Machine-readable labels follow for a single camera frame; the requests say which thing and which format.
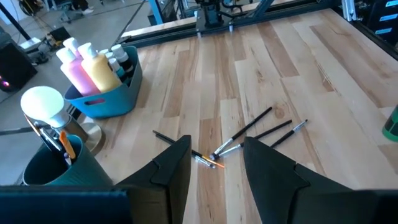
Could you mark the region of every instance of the yellow paint bottle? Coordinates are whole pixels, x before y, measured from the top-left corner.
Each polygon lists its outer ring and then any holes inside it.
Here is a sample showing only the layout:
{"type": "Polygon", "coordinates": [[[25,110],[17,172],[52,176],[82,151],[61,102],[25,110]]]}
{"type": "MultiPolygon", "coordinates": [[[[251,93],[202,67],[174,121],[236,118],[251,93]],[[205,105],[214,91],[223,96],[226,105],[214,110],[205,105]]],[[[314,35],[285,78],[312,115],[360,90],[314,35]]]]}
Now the yellow paint bottle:
{"type": "Polygon", "coordinates": [[[83,57],[81,66],[102,93],[122,85],[109,66],[108,59],[104,54],[97,53],[91,43],[85,43],[78,47],[78,51],[83,57]]]}

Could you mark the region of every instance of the wood grain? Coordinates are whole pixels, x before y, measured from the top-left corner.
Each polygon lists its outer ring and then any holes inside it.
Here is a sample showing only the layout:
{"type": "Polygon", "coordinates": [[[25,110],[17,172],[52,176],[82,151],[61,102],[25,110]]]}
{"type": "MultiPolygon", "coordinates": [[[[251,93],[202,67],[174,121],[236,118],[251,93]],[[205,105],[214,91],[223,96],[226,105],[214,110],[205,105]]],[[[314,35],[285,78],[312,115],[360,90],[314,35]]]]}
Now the wood grain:
{"type": "MultiPolygon", "coordinates": [[[[266,108],[249,129],[272,144],[309,122],[276,150],[354,189],[398,187],[398,144],[381,128],[398,104],[398,63],[332,10],[139,49],[144,79],[136,108],[97,121],[107,137],[96,156],[117,182],[167,144],[153,129],[213,152],[266,108]]],[[[240,137],[234,144],[240,143],[240,137]]],[[[225,169],[192,161],[184,223],[260,223],[242,152],[225,169]]]]}

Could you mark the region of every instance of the teal cup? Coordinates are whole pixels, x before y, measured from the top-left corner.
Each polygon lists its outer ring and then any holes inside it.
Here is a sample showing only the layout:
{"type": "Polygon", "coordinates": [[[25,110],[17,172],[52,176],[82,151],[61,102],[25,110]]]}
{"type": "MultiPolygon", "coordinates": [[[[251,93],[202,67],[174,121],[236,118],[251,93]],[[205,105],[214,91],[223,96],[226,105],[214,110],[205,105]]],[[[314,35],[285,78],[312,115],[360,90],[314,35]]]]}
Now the teal cup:
{"type": "Polygon", "coordinates": [[[44,147],[30,160],[22,179],[25,185],[112,185],[112,180],[75,135],[68,139],[77,155],[68,168],[59,155],[44,147]]]}

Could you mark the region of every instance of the shoe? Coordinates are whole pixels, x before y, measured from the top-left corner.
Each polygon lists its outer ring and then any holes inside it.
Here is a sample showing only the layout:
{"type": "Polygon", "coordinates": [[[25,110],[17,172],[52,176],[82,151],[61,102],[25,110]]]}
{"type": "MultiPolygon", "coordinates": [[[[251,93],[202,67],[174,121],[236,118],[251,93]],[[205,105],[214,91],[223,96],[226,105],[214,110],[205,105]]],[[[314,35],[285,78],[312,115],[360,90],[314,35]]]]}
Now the shoe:
{"type": "Polygon", "coordinates": [[[86,9],[86,10],[83,11],[83,15],[88,15],[88,14],[90,14],[90,13],[92,13],[92,12],[94,12],[94,10],[92,10],[92,9],[86,9]]]}

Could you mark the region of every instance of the teal container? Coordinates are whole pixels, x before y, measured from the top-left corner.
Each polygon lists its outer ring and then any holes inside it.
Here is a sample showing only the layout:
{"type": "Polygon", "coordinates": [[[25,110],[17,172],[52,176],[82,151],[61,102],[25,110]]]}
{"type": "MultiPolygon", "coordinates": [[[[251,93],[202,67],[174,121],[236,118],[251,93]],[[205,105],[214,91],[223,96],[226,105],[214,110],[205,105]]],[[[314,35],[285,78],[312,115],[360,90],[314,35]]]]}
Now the teal container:
{"type": "Polygon", "coordinates": [[[67,168],[62,157],[43,147],[30,160],[22,179],[25,185],[112,185],[112,180],[97,162],[81,139],[69,135],[68,139],[77,155],[67,168]]]}
{"type": "Polygon", "coordinates": [[[134,109],[141,87],[142,68],[139,63],[137,49],[135,47],[125,47],[124,50],[134,66],[132,78],[126,80],[129,83],[124,83],[107,93],[93,96],[82,96],[72,85],[63,96],[64,99],[83,114],[93,119],[121,116],[134,109]]]}

